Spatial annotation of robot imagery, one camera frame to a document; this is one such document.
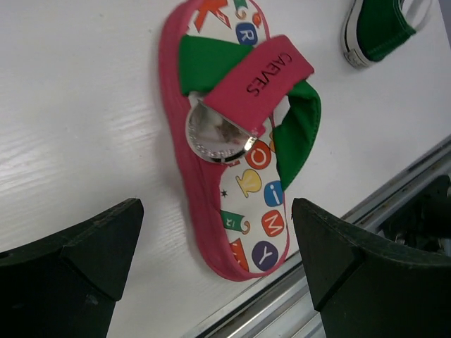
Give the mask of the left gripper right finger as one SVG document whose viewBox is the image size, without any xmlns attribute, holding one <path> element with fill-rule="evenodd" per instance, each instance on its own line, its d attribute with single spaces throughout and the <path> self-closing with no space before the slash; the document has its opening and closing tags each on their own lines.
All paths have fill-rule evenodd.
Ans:
<svg viewBox="0 0 451 338">
<path fill-rule="evenodd" d="M 449 337 L 450 258 L 397 244 L 311 201 L 292 202 L 302 264 L 327 337 Z"/>
</svg>

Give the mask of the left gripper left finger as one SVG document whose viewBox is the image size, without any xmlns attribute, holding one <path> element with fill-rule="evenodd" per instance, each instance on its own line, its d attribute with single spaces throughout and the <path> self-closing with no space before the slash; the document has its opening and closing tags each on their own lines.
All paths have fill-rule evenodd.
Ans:
<svg viewBox="0 0 451 338">
<path fill-rule="evenodd" d="M 1 252 L 2 337 L 105 337 L 144 208 L 126 199 L 77 225 Z"/>
</svg>

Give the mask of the pink sandal front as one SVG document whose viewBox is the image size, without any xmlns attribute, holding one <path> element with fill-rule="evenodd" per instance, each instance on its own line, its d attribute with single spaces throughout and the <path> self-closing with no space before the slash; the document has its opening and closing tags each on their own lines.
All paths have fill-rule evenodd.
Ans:
<svg viewBox="0 0 451 338">
<path fill-rule="evenodd" d="M 159 81 L 197 247 L 219 276 L 274 272 L 289 251 L 285 190 L 313 148 L 311 64 L 254 1 L 184 1 L 159 42 Z"/>
</svg>

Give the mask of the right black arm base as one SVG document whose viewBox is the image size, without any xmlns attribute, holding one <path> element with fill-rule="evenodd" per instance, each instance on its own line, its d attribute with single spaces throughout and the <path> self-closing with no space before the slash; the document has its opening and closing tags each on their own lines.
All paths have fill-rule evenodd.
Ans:
<svg viewBox="0 0 451 338">
<path fill-rule="evenodd" d="M 398 244 L 450 256 L 450 176 L 441 175 L 384 220 L 383 236 Z"/>
</svg>

